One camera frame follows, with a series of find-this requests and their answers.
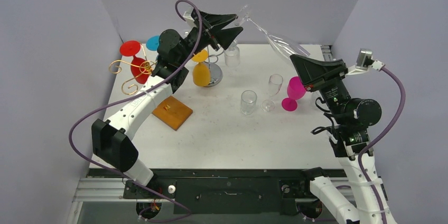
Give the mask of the clear wine glass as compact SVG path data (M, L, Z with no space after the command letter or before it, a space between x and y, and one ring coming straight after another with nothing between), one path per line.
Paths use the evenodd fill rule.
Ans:
M268 99L264 100L261 108L265 112L270 112L275 109L273 98L279 93L283 84L283 77L280 74L272 74L268 81Z
M241 94L240 110L244 115L250 115L256 108L257 94L252 90L245 90Z
M271 33L262 28L253 20L252 15L252 8L250 7L250 5L246 4L239 10L237 19L234 21L234 25L242 26L245 23L250 23L251 25L253 25L255 29L257 29L264 35L265 39L274 50L274 52L290 66L293 65L290 58L291 55L295 54L303 57L310 57L311 54L309 53L309 51L297 42L284 35Z

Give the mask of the red wine glass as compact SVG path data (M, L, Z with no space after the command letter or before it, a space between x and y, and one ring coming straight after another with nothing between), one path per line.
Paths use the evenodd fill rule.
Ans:
M137 57L141 49L142 45L138 41L131 40L124 42L119 48L119 52L122 56L133 58L130 63L131 73L138 83L144 84L151 74L151 64L147 60Z

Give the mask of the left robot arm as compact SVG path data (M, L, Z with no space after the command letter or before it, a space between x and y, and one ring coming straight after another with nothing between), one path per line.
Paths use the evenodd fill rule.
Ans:
M241 26L227 27L237 14L211 14L192 10L186 18L192 27L187 36L174 29L163 31L158 39L155 69L136 99L128 101L105 121L96 120L91 127L93 153L131 180L138 182L137 191L146 198L157 192L154 173L139 158L132 143L136 132L157 106L183 84L188 69L181 65L191 55L211 46L227 49L243 31Z

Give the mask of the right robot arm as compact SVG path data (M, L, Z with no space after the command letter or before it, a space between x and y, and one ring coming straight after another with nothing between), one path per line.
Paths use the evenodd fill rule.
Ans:
M315 104L326 105L323 114L331 124L315 128L312 134L327 133L334 156L348 179L354 203L350 203L320 167L303 171L304 178L298 181L299 191L316 197L338 223L394 223L375 167L372 149L375 141L368 135L368 128L381 119L381 106L373 99L351 97L343 83L349 75L370 69L382 71L384 64L373 59L369 50L361 50L351 67L343 60L319 61L298 54L292 54L290 59L305 90L320 93Z

